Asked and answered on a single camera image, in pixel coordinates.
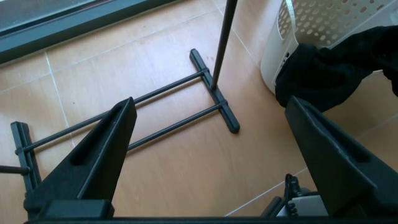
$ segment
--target horizontal metal bar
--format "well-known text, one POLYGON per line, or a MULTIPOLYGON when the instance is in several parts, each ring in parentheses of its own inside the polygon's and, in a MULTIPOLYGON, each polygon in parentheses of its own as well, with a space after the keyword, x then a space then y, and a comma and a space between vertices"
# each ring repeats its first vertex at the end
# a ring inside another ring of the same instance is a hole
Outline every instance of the horizontal metal bar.
POLYGON ((196 119, 198 119, 198 118, 200 118, 200 117, 202 117, 202 116, 204 116, 204 115, 206 115, 208 113, 211 113, 211 112, 213 112, 215 110, 218 110, 218 109, 220 109, 222 107, 222 105, 224 103, 226 103, 226 101, 225 102, 221 102, 221 103, 219 103, 217 105, 211 106, 211 107, 209 107, 209 108, 207 108, 207 109, 205 109, 205 110, 203 110, 203 111, 201 111, 201 112, 199 112, 197 114, 194 114, 194 115, 190 116, 189 118, 185 118, 182 121, 179 121, 179 122, 177 122, 175 124, 172 124, 171 126, 169 126, 167 128, 164 128, 164 129, 162 129, 160 131, 157 131, 156 133, 151 134, 148 137, 145 137, 145 138, 143 138, 141 140, 138 140, 138 141, 130 144, 128 149, 127 149, 127 151, 130 151, 131 149, 134 149, 135 147, 143 145, 143 144, 145 144, 145 143, 147 143, 147 142, 149 142, 149 141, 151 141, 151 140, 153 140, 153 139, 155 139, 157 137, 160 137, 160 136, 162 136, 162 135, 164 135, 164 134, 166 134, 168 132, 171 132, 174 129, 177 129, 177 128, 185 125, 185 124, 188 124, 189 122, 194 121, 194 120, 196 120, 196 119))
MULTIPOLYGON (((201 77, 203 74, 204 74, 203 71, 196 72, 196 73, 194 73, 194 74, 192 74, 190 76, 187 76, 187 77, 185 77, 185 78, 183 78, 181 80, 173 82, 173 83, 171 83, 171 84, 169 84, 167 86, 164 86, 164 87, 162 87, 162 88, 160 88, 158 90, 152 91, 152 92, 150 92, 150 93, 148 93, 148 94, 146 94, 144 96, 138 97, 136 100, 134 100, 134 103, 135 104, 141 103, 141 102, 143 102, 145 100, 148 100, 149 98, 152 98, 152 97, 154 97, 154 96, 156 96, 158 94, 161 94, 161 93, 163 93, 163 92, 165 92, 167 90, 175 88, 175 87, 177 87, 177 86, 179 86, 181 84, 184 84, 186 82, 189 82, 190 80, 193 80, 195 78, 201 77)), ((76 131, 76 130, 78 130, 80 128, 83 128, 83 127, 85 127, 85 126, 87 126, 89 124, 92 124, 92 123, 94 123, 96 121, 99 121, 106 115, 107 112, 108 111, 106 111, 104 113, 101 113, 101 114, 99 114, 99 115, 97 115, 97 116, 95 116, 93 118, 90 118, 90 119, 88 119, 86 121, 78 123, 76 125, 73 125, 72 127, 64 129, 64 130, 62 130, 62 131, 60 131, 58 133, 55 133, 55 134, 53 134, 53 135, 51 135, 49 137, 46 137, 46 138, 43 138, 43 139, 41 139, 41 140, 39 140, 37 142, 34 142, 31 145, 25 147, 24 148, 24 152, 31 151, 31 150, 33 150, 33 149, 35 149, 35 148, 37 148, 39 146, 42 146, 42 145, 44 145, 44 144, 46 144, 46 143, 48 143, 50 141, 53 141, 53 140, 55 140, 57 138, 60 138, 60 137, 62 137, 64 135, 67 135, 67 134, 69 134, 71 132, 74 132, 74 131, 76 131)))
POLYGON ((12 166, 0 166, 0 173, 4 174, 28 174, 30 169, 28 167, 12 167, 12 166))

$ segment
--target orange tile floor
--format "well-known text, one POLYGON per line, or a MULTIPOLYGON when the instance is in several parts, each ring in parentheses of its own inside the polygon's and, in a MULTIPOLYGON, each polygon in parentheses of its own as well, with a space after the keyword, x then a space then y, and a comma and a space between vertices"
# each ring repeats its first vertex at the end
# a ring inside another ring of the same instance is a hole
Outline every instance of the orange tile floor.
MULTIPOLYGON (((286 173, 315 190, 284 109, 262 81, 259 63, 280 0, 240 0, 219 87, 241 124, 231 134, 217 112, 127 155, 115 216, 253 216, 281 195, 286 173)), ((32 140, 195 73, 196 48, 213 71, 224 0, 177 1, 0 66, 0 164, 18 166, 10 123, 32 140)), ((202 82, 138 105, 131 141, 213 104, 202 82)), ((398 169, 398 99, 381 73, 325 113, 398 169)), ((36 149, 42 178, 90 129, 36 149)), ((0 174, 0 223, 27 220, 19 175, 0 174)))

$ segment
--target dark metal frame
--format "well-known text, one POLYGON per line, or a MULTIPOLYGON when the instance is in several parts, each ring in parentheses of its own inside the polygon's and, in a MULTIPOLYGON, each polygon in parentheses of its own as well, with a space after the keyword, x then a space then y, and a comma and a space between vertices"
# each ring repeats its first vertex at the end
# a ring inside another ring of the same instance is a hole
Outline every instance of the dark metal frame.
POLYGON ((97 0, 0 32, 0 64, 175 0, 97 0))
MULTIPOLYGON (((214 76, 211 76, 210 71, 207 68, 205 62, 200 57, 199 52, 196 49, 192 49, 190 52, 190 60, 192 61, 198 72, 190 76, 187 76, 181 80, 173 82, 167 86, 159 88, 158 90, 152 91, 144 96, 138 97, 134 100, 135 104, 141 103, 145 100, 148 100, 149 98, 157 96, 168 90, 171 90, 172 88, 180 86, 186 82, 189 82, 190 80, 201 77, 201 80, 206 85, 209 94, 211 95, 213 101, 215 102, 215 105, 199 113, 196 113, 186 119, 183 119, 167 128, 157 131, 156 133, 151 134, 148 137, 145 137, 141 140, 138 140, 130 144, 128 147, 128 151, 138 146, 141 146, 155 138, 158 138, 166 133, 169 133, 185 124, 188 124, 191 121, 201 118, 202 116, 209 114, 215 110, 218 110, 221 113, 231 133, 239 132, 240 125, 238 123, 238 120, 235 118, 235 115, 233 114, 231 108, 228 106, 228 102, 225 100, 223 94, 221 93, 220 89, 217 86, 218 77, 220 75, 220 70, 221 70, 221 64, 223 63, 223 58, 226 50, 226 45, 228 43, 228 36, 231 30, 232 20, 236 9, 237 1, 238 0, 228 0, 226 5, 223 27, 221 29, 220 42, 216 56, 214 76)), ((37 162, 35 160, 34 149, 44 144, 47 144, 50 141, 56 140, 66 134, 69 134, 73 131, 83 128, 91 123, 101 120, 106 116, 107 112, 99 114, 93 118, 90 118, 72 127, 64 129, 63 131, 55 133, 49 137, 43 138, 37 142, 32 142, 30 140, 29 128, 27 124, 18 121, 13 122, 11 124, 12 135, 14 136, 14 141, 16 144, 16 154, 19 157, 21 167, 0 166, 0 172, 22 174, 24 176, 26 190, 30 191, 35 189, 41 183, 41 178, 40 178, 39 169, 37 168, 37 162)))

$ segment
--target perforated basket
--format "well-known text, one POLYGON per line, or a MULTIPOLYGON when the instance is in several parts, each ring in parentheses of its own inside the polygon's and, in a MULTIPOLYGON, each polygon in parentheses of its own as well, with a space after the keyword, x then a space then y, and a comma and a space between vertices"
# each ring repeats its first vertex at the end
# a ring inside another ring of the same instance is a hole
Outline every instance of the perforated basket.
POLYGON ((299 43, 332 48, 345 38, 398 24, 398 0, 283 0, 261 60, 261 75, 275 93, 275 80, 299 43))

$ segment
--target black metal rack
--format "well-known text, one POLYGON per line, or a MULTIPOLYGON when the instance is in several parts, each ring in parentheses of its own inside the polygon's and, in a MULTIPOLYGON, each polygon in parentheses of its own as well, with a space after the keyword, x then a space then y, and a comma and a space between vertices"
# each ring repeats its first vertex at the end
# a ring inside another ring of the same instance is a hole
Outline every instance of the black metal rack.
MULTIPOLYGON (((148 100, 149 98, 157 96, 168 90, 171 90, 172 88, 175 88, 186 82, 189 82, 190 80, 200 77, 201 80, 206 85, 209 94, 211 95, 213 101, 215 102, 215 105, 130 144, 128 147, 129 151, 157 137, 169 133, 191 121, 201 118, 202 116, 209 114, 215 110, 218 110, 221 113, 229 131, 231 131, 232 133, 239 132, 240 125, 238 123, 238 120, 235 118, 235 115, 233 114, 231 108, 228 106, 228 102, 226 101, 226 99, 224 98, 223 94, 221 93, 220 89, 217 86, 218 77, 220 76, 221 65, 223 63, 224 54, 228 43, 228 37, 231 30, 237 1, 238 0, 228 0, 226 4, 226 10, 223 20, 223 26, 221 29, 220 41, 219 41, 213 76, 211 76, 208 67, 204 63, 203 59, 200 57, 199 52, 196 49, 192 49, 190 52, 190 60, 192 61, 198 72, 189 75, 181 80, 173 82, 167 86, 159 88, 158 90, 150 92, 142 97, 136 98, 134 100, 135 104, 138 104, 140 102, 148 100)), ((64 129, 63 131, 55 133, 49 137, 43 138, 37 142, 31 141, 29 128, 27 124, 18 121, 13 122, 11 124, 12 135, 14 136, 14 141, 16 144, 16 154, 19 157, 19 162, 21 163, 21 166, 20 167, 0 166, 0 172, 22 174, 24 176, 26 190, 30 191, 35 189, 41 183, 41 178, 40 178, 39 169, 37 167, 37 162, 35 159, 34 149, 44 144, 47 144, 50 141, 58 139, 66 134, 69 134, 73 131, 83 128, 91 123, 101 120, 106 116, 107 112, 99 114, 93 118, 90 118, 72 127, 64 129)))

